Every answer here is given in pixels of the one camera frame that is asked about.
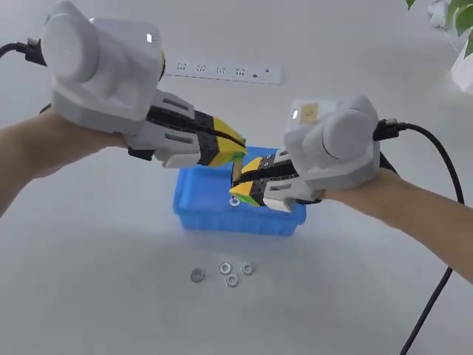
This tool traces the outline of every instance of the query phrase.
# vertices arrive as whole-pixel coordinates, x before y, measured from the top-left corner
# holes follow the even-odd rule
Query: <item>white pot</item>
[[[452,80],[462,89],[462,91],[473,94],[473,53],[465,57],[466,41],[460,55],[452,67]]]

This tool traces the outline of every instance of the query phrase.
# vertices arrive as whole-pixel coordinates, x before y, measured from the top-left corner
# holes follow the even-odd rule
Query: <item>power cord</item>
[[[378,128],[375,130],[375,133],[373,134],[373,139],[375,141],[382,141],[385,139],[396,138],[399,136],[400,131],[405,131],[408,129],[421,133],[424,137],[426,137],[429,141],[431,141],[434,144],[435,148],[437,148],[438,152],[442,156],[442,159],[446,165],[446,168],[449,170],[450,178],[452,179],[453,186],[455,188],[455,194],[457,195],[457,202],[464,205],[465,198],[463,197],[463,191],[461,189],[460,179],[458,178],[458,174],[455,170],[452,159],[450,159],[449,154],[446,152],[442,143],[431,132],[415,124],[398,123],[396,120],[383,120],[379,122]],[[409,335],[409,338],[407,338],[406,343],[402,347],[400,355],[407,355],[407,353],[409,352],[409,349],[412,347],[412,343],[414,342],[415,338],[421,331],[422,325],[425,323],[427,317],[430,314],[430,311],[432,310],[435,302],[440,296],[440,293],[442,292],[442,290],[445,288],[445,285],[449,281],[449,278],[451,277],[452,272],[453,270],[450,267],[448,267],[445,270],[445,274],[443,274],[442,279],[440,280],[437,287],[435,288],[432,295],[430,296],[429,301],[427,302],[421,315],[419,316],[418,321],[415,323],[415,326],[412,329],[412,332]]]
[[[16,51],[19,53],[24,54],[24,58],[26,61],[31,63],[39,64],[42,66],[46,66],[46,62],[44,61],[43,55],[41,53],[41,40],[35,40],[29,38],[26,44],[21,42],[17,43],[10,43],[6,44],[3,47],[0,47],[0,58],[3,57],[8,52]],[[443,147],[442,143],[428,130],[417,126],[415,124],[407,124],[407,123],[398,123],[396,120],[382,120],[379,122],[378,127],[376,128],[375,132],[373,133],[373,140],[374,141],[383,141],[390,138],[399,137],[400,131],[405,130],[412,130],[418,133],[421,133],[425,136],[429,141],[431,141],[435,148],[437,148],[438,152],[442,156],[443,161],[446,164],[447,169],[449,170],[450,177],[452,178],[453,186],[455,188],[455,193],[457,195],[457,202],[461,204],[465,204],[465,200],[463,197],[463,191],[460,185],[460,179],[458,178],[457,172],[453,165],[452,160],[450,159],[448,153],[446,152],[445,148]],[[445,285],[449,281],[449,278],[452,275],[452,268],[448,267],[445,271],[445,274],[442,276],[442,279],[438,283],[437,287],[435,288],[432,296],[429,298],[425,308],[423,309],[421,315],[415,327],[412,329],[409,338],[407,339],[404,347],[402,348],[400,355],[407,355],[409,349],[412,347],[412,343],[415,341],[415,338],[419,334],[419,331],[422,328],[422,325],[425,323],[427,317],[430,314],[435,302],[437,301],[440,293],[445,288]]]
[[[0,58],[8,52],[13,51],[24,54],[24,59],[26,61],[44,67],[46,66],[43,53],[41,52],[41,40],[29,38],[26,44],[21,42],[5,44],[3,47],[0,47]]]

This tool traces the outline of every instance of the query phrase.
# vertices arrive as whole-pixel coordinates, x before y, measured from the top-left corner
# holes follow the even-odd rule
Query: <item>plug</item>
[[[18,42],[16,44],[16,52],[23,53],[26,61],[46,67],[43,53],[41,51],[41,39],[29,38],[27,43]]]

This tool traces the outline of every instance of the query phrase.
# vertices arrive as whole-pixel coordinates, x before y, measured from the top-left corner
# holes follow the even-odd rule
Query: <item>black cable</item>
[[[17,43],[5,44],[3,47],[0,47],[0,58],[3,57],[8,52],[16,51],[18,49]]]
[[[442,159],[445,162],[447,169],[449,170],[449,174],[450,174],[450,177],[452,178],[453,186],[455,188],[455,194],[457,195],[457,202],[464,205],[465,199],[463,197],[463,191],[461,189],[460,179],[458,178],[457,172],[455,171],[455,167],[453,166],[453,162],[450,159],[445,148],[443,147],[442,143],[431,132],[415,124],[401,123],[401,124],[397,124],[397,127],[400,131],[410,129],[412,131],[419,132],[434,144],[435,148],[437,148],[438,152],[442,156]],[[452,268],[448,267],[446,269],[445,274],[443,274],[442,279],[438,283],[437,287],[432,293],[432,296],[430,296],[429,301],[427,302],[425,308],[423,309],[421,316],[419,317],[418,321],[415,323],[415,326],[412,329],[412,332],[409,335],[409,338],[407,339],[406,343],[402,347],[400,355],[407,355],[409,349],[412,346],[412,343],[414,342],[415,338],[419,334],[419,331],[421,330],[422,325],[426,321],[427,317],[430,314],[430,311],[432,310],[432,307],[437,301],[437,298],[440,296],[440,293],[445,288],[446,283],[449,281],[449,278],[452,275],[452,272],[453,272]]]
[[[26,44],[21,42],[5,44],[3,47],[0,47],[0,58],[12,51],[24,54],[24,59],[26,61],[39,64],[44,67],[46,66],[46,62],[44,61],[43,53],[41,51],[41,40],[29,38]]]

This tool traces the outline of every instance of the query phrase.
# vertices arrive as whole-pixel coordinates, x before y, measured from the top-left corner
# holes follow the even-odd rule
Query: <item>washer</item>
[[[237,207],[237,206],[239,206],[239,199],[238,199],[238,197],[230,197],[229,203],[230,203],[230,206],[232,206],[232,207]]]
[[[222,275],[228,275],[231,272],[231,265],[229,263],[223,263],[220,265],[219,271]]]
[[[191,280],[193,283],[201,283],[205,278],[205,273],[201,268],[195,268],[191,272]]]
[[[239,279],[235,274],[229,274],[225,280],[228,287],[236,287],[238,285]]]
[[[242,273],[247,276],[252,275],[254,273],[254,266],[250,263],[244,263],[242,265]]]

